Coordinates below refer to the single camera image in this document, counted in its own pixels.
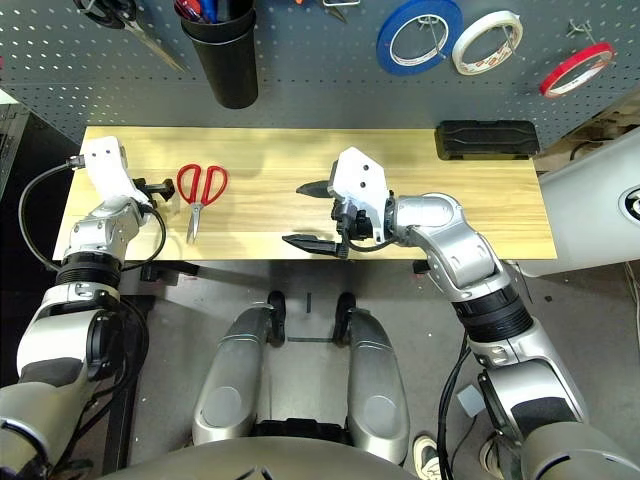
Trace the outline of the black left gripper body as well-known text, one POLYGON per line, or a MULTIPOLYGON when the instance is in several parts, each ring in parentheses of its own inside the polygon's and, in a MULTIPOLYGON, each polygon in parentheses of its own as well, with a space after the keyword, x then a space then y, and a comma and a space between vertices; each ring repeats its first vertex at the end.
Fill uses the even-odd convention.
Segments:
POLYGON ((133 199, 146 206, 156 206, 157 202, 152 197, 152 192, 149 190, 150 186, 146 183, 144 178, 135 178, 132 180, 134 186, 133 199))

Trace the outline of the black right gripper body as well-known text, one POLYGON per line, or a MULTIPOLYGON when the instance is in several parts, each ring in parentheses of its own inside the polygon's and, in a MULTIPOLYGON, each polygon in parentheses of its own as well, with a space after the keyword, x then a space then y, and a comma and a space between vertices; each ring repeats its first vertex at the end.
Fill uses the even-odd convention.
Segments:
POLYGON ((352 203, 335 200, 331 218, 344 244, 347 241, 363 241, 373 237, 373 227, 365 210, 358 210, 352 203))

